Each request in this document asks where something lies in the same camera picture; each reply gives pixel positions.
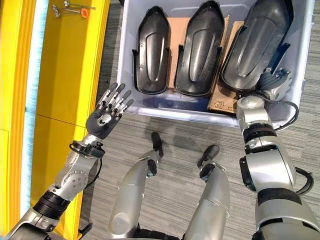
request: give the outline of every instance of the plastic storage bin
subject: plastic storage bin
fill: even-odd
[[[211,123],[223,126],[238,126],[235,116],[207,112],[208,99],[188,97],[166,91],[159,95],[146,95],[134,86],[132,49],[137,48],[138,28],[153,6],[160,6],[168,17],[192,17],[204,0],[126,0],[124,3],[117,82],[125,83],[132,89],[133,105],[129,113],[162,117],[176,120]],[[229,29],[234,21],[243,21],[255,0],[218,0],[224,16],[230,15]],[[284,100],[297,105],[303,91],[307,64],[310,33],[313,25],[315,0],[292,0],[294,20],[285,42],[291,47],[285,54],[280,67],[292,72],[291,89]],[[273,105],[269,114],[275,127],[287,122],[295,113],[294,109],[282,104]]]

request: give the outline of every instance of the black cable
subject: black cable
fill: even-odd
[[[308,192],[310,192],[310,190],[313,188],[314,178],[312,177],[311,172],[307,172],[307,171],[303,170],[302,168],[295,167],[295,171],[298,174],[305,176],[305,178],[306,178],[305,185],[302,188],[300,188],[298,191],[296,191],[296,194],[298,194],[299,196],[305,195]]]
[[[279,100],[279,101],[274,101],[274,100],[270,100],[260,94],[258,94],[259,92],[257,93],[250,93],[249,95],[253,95],[253,96],[256,96],[256,97],[259,97],[261,99],[263,99],[264,101],[268,102],[268,103],[271,103],[271,104],[286,104],[286,105],[289,105],[289,106],[292,106],[294,107],[295,109],[295,113],[294,113],[294,116],[284,125],[274,129],[275,131],[279,131],[279,130],[282,130],[288,126],[290,126],[291,124],[293,124],[297,119],[298,119],[298,115],[299,115],[299,108],[298,106],[294,103],[294,102],[291,102],[291,101],[283,101],[283,100]]]
[[[85,186],[85,188],[84,188],[84,189],[86,189],[86,188],[90,187],[92,184],[94,184],[94,182],[95,182],[95,181],[98,179],[98,177],[99,177],[99,174],[100,174],[101,168],[102,168],[102,158],[100,158],[100,166],[99,166],[99,170],[98,170],[98,172],[96,173],[96,175],[95,175],[94,179],[93,179],[91,182],[89,182],[89,183]]]

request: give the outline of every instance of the robotic hand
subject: robotic hand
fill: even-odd
[[[74,140],[69,145],[71,151],[54,183],[13,227],[7,235],[8,239],[50,239],[47,232],[54,230],[69,203],[78,193],[93,183],[94,180],[88,184],[88,175],[96,160],[100,159],[100,163],[102,162],[101,159],[105,154],[102,149],[102,140],[111,133],[124,112],[133,103],[132,99],[125,103],[131,94],[130,90],[120,97],[125,84],[117,86],[117,83],[114,83],[103,94],[86,121],[88,134],[83,140]]]

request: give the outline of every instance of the cardboard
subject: cardboard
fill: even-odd
[[[222,65],[227,58],[228,52],[236,36],[236,33],[243,24],[244,24],[243,21],[235,21],[233,23],[233,26],[230,32],[230,37],[224,48],[222,61],[220,62],[219,70],[216,75],[216,85],[213,89],[213,94],[207,106],[207,109],[209,111],[220,112],[220,113],[223,112],[228,114],[235,114],[237,112],[237,101],[238,101],[237,93],[229,89],[228,87],[224,86],[219,76],[220,76]]]
[[[221,39],[220,46],[224,46],[227,41],[227,28],[230,16],[224,18],[224,32]],[[168,67],[168,89],[175,90],[175,76],[177,71],[179,45],[185,44],[186,32],[190,17],[167,17],[171,29],[170,50],[171,57]]]

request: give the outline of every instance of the yellow panel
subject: yellow panel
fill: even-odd
[[[73,139],[81,140],[86,129],[66,122],[37,115],[35,119],[34,151],[31,179],[31,204],[34,205],[54,183],[63,168]],[[78,235],[82,193],[70,203],[56,231],[66,239]]]
[[[7,159],[8,159],[8,137],[9,133],[5,130],[0,129],[0,169],[4,170],[7,168]],[[7,193],[6,193],[6,186],[8,179],[2,176],[0,182],[0,209],[5,210],[7,205]],[[0,235],[4,236],[8,231],[7,225],[8,219],[7,214],[0,215]]]
[[[89,17],[84,19],[79,15],[56,18],[49,9],[37,113],[85,127],[92,95],[97,91],[109,1],[77,3],[95,6],[96,10],[89,10]],[[51,0],[51,4],[61,6],[63,1]]]
[[[56,18],[48,8],[33,147],[32,205],[64,165],[71,141],[84,136],[96,101],[109,0],[74,3],[96,10],[89,10],[87,19],[79,15]],[[62,7],[63,1],[50,0],[49,6],[52,4]],[[55,229],[68,240],[80,236],[81,202],[82,194],[78,194]]]
[[[20,218],[23,126],[29,53],[36,0],[1,1],[0,128],[6,130],[7,152],[0,169],[3,182],[1,211],[5,234]]]

